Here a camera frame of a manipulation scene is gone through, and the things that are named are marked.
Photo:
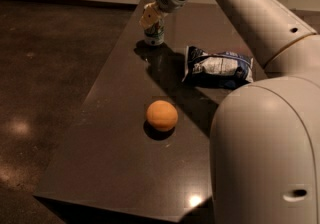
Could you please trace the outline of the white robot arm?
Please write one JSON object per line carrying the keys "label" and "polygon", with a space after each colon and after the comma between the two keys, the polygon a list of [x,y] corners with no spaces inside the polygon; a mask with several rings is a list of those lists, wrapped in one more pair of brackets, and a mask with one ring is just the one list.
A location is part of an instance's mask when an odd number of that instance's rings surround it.
{"label": "white robot arm", "polygon": [[[186,1],[155,0],[141,25]],[[277,0],[216,2],[267,77],[215,112],[215,224],[320,224],[320,36]]]}

